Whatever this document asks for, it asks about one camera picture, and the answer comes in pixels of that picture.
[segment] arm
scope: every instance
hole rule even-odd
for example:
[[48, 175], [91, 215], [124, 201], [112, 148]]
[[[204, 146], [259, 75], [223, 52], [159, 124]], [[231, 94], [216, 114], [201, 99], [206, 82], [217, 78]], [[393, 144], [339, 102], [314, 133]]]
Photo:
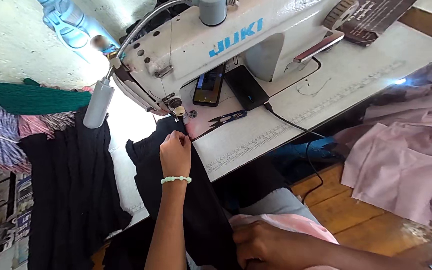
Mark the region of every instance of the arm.
[[[161, 144], [159, 156], [164, 177], [189, 176], [191, 142], [188, 136], [173, 131]], [[144, 266], [145, 270], [186, 269], [183, 205], [187, 185], [185, 180], [163, 184], [161, 204]]]
[[238, 227], [233, 234], [243, 269], [303, 270], [331, 266], [340, 270], [423, 270], [411, 261], [333, 244], [308, 234], [281, 230], [263, 221]]

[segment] bracelet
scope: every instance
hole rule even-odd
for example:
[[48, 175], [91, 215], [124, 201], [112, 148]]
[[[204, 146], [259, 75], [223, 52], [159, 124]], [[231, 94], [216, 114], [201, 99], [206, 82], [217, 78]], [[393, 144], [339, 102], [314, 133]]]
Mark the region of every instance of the bracelet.
[[174, 181], [176, 179], [179, 179], [181, 181], [186, 180], [188, 182], [188, 184], [191, 183], [191, 177], [183, 177], [183, 176], [174, 177], [174, 176], [168, 176], [165, 179], [161, 179], [161, 185], [164, 184], [165, 182]]

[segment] black cable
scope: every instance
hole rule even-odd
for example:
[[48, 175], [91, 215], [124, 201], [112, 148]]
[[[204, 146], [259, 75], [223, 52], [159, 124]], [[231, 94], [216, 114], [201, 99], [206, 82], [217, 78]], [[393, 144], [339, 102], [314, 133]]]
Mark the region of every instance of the black cable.
[[323, 178], [321, 177], [321, 175], [319, 175], [318, 171], [313, 166], [313, 163], [311, 162], [311, 159], [309, 158], [308, 149], [309, 149], [309, 145], [311, 143], [312, 142], [309, 142], [308, 145], [306, 145], [306, 158], [308, 159], [309, 165], [311, 165], [311, 168], [313, 169], [314, 173], [319, 177], [319, 180], [321, 180], [321, 183], [319, 183], [319, 185], [317, 185], [316, 187], [309, 189], [309, 191], [306, 192], [306, 194], [304, 194], [303, 200], [301, 200], [301, 203], [303, 203], [303, 204], [304, 204], [304, 200], [306, 199], [306, 197], [308, 197], [309, 193], [312, 193], [313, 191], [315, 191], [316, 189], [318, 189], [319, 187], [321, 187], [325, 183], [323, 181]]
[[275, 117], [277, 117], [277, 118], [279, 118], [280, 120], [282, 120], [282, 121], [284, 121], [284, 122], [290, 124], [291, 126], [294, 126], [295, 128], [300, 129], [300, 130], [302, 130], [302, 131], [304, 131], [304, 132], [306, 132], [306, 133], [311, 133], [311, 134], [317, 135], [317, 136], [319, 136], [319, 137], [321, 137], [321, 138], [323, 138], [323, 139], [326, 138], [325, 136], [323, 136], [323, 135], [321, 135], [321, 134], [318, 134], [318, 133], [316, 133], [316, 132], [314, 132], [314, 131], [311, 131], [311, 130], [309, 130], [309, 129], [305, 129], [305, 128], [302, 127], [302, 126], [298, 126], [297, 124], [294, 124], [294, 123], [292, 123], [291, 121], [288, 121], [288, 120], [282, 118], [281, 116], [279, 116], [278, 114], [275, 113], [275, 111], [273, 110], [273, 106], [271, 106], [271, 104], [269, 104], [269, 102], [264, 103], [264, 107], [266, 108], [266, 110], [268, 110], [270, 113], [272, 113]]
[[[318, 133], [316, 133], [316, 132], [314, 132], [314, 131], [311, 131], [311, 130], [305, 129], [305, 128], [301, 127], [301, 126], [298, 126], [298, 125], [292, 123], [291, 121], [288, 121], [288, 120], [282, 118], [281, 116], [279, 116], [278, 114], [276, 114], [276, 113], [274, 112], [274, 110], [273, 110], [273, 106], [271, 106], [271, 104], [269, 104], [269, 102], [264, 103], [264, 107], [265, 107], [269, 112], [271, 112], [274, 116], [276, 116], [277, 118], [281, 119], [281, 120], [284, 121], [285, 123], [288, 123], [288, 124], [290, 124], [291, 126], [294, 126], [295, 128], [298, 128], [298, 129], [304, 131], [303, 135], [304, 135], [305, 133], [311, 133], [311, 134], [317, 135], [317, 136], [319, 136], [319, 137], [321, 137], [321, 138], [323, 138], [323, 139], [326, 138], [326, 137], [324, 137], [324, 136], [321, 135], [321, 134], [318, 134]], [[309, 142], [308, 145], [306, 145], [306, 159], [308, 160], [309, 165], [311, 165], [311, 168], [312, 168], [312, 170], [314, 171], [314, 173], [318, 176], [319, 180], [321, 180], [321, 183], [319, 183], [319, 185], [317, 185], [316, 187], [311, 188], [308, 192], [306, 192], [306, 194], [304, 194], [304, 196], [303, 196], [303, 198], [302, 198], [302, 200], [301, 200], [301, 203], [303, 203], [303, 204], [304, 204], [304, 200], [306, 199], [306, 197], [308, 197], [309, 193], [312, 193], [313, 191], [315, 191], [316, 189], [318, 189], [319, 187], [321, 187], [321, 186], [324, 184], [323, 178], [321, 177], [321, 175], [319, 175], [318, 171], [317, 171], [316, 168], [314, 167], [314, 165], [313, 165], [313, 163], [311, 162], [311, 159], [309, 158], [309, 155], [308, 155], [309, 145], [310, 145], [311, 143], [312, 143], [312, 141]]]

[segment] striped fabric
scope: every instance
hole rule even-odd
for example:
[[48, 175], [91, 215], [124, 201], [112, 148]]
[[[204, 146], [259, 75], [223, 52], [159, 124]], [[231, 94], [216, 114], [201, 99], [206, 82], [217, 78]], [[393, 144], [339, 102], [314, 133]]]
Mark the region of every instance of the striped fabric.
[[19, 116], [19, 137], [24, 138], [33, 134], [46, 133], [47, 137], [54, 139], [54, 132], [39, 119], [39, 115]]
[[51, 130], [65, 130], [69, 126], [75, 126], [75, 112], [44, 114], [39, 117]]
[[[0, 136], [18, 141], [18, 118], [0, 106]], [[0, 169], [30, 173], [26, 154], [13, 142], [0, 138]]]

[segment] phone screen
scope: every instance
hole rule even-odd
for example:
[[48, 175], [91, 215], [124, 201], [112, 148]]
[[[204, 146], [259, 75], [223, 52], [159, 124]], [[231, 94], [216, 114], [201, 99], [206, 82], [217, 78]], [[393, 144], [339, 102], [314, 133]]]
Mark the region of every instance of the phone screen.
[[223, 83], [223, 74], [224, 64], [202, 74], [196, 84], [193, 101], [217, 104]]

